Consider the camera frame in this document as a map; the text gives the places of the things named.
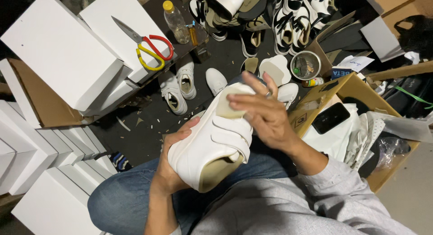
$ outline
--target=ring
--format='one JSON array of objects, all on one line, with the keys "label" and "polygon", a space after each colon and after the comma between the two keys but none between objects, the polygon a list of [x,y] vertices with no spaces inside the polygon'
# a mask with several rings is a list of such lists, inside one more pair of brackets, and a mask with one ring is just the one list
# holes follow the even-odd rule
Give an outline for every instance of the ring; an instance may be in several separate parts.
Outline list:
[{"label": "ring", "polygon": [[266,94],[266,98],[269,98],[272,96],[272,90],[268,89],[268,93]]}]

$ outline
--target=hand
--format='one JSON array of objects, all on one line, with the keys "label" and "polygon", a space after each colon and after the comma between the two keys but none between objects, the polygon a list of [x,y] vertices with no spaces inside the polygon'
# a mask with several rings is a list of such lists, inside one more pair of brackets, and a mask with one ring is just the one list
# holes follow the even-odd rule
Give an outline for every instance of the hand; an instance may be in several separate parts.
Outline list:
[{"label": "hand", "polygon": [[200,121],[200,117],[194,117],[187,121],[176,133],[169,134],[164,139],[164,145],[159,157],[158,168],[150,185],[150,192],[159,196],[169,196],[181,189],[190,188],[168,163],[168,150],[170,147],[191,134],[191,129]]},{"label": "hand", "polygon": [[[290,126],[284,104],[277,100],[277,85],[266,72],[263,74],[263,80],[270,90],[249,72],[242,72],[242,78],[257,94],[229,94],[227,99],[230,101],[230,107],[246,111],[245,119],[268,147],[289,154],[300,138]],[[269,91],[272,92],[272,96],[266,98]]]}]

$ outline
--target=yellow scissor handle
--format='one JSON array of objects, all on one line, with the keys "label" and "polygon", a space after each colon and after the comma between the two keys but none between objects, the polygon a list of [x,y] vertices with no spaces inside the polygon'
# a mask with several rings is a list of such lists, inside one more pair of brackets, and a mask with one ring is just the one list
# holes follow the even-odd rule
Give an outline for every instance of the yellow scissor handle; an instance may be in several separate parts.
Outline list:
[{"label": "yellow scissor handle", "polygon": [[[157,67],[157,68],[153,68],[153,67],[147,66],[146,63],[143,61],[143,58],[141,58],[141,52],[140,52],[140,50],[144,51],[145,53],[151,55],[152,57],[154,57],[155,59],[157,59],[158,61],[160,61],[161,65],[159,67]],[[140,60],[141,65],[143,65],[143,67],[145,69],[148,69],[150,71],[160,71],[161,69],[164,68],[165,61],[159,55],[156,55],[154,52],[152,52],[152,51],[144,48],[141,44],[138,44],[138,48],[136,49],[136,51],[137,51],[138,60]]]}]

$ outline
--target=person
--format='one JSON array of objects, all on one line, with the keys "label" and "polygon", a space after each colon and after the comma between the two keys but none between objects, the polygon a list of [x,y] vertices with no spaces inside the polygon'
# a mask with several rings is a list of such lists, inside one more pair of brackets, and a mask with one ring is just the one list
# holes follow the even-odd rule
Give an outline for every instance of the person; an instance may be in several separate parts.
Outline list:
[{"label": "person", "polygon": [[[365,179],[305,144],[291,128],[278,88],[252,74],[256,95],[228,95],[269,148],[251,155],[211,191],[189,188],[168,164],[170,146],[191,134],[193,118],[166,136],[159,159],[113,175],[88,201],[96,227],[114,235],[168,234],[414,234],[393,220]],[[298,175],[267,152],[289,157]]]}]

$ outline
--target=smartphone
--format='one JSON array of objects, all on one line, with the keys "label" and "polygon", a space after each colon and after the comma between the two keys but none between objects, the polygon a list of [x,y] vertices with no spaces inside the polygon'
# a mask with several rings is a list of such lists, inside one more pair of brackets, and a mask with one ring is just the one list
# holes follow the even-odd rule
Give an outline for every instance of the smartphone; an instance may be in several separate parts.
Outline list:
[{"label": "smartphone", "polygon": [[349,117],[349,111],[339,102],[319,113],[312,125],[319,134],[324,134]]}]

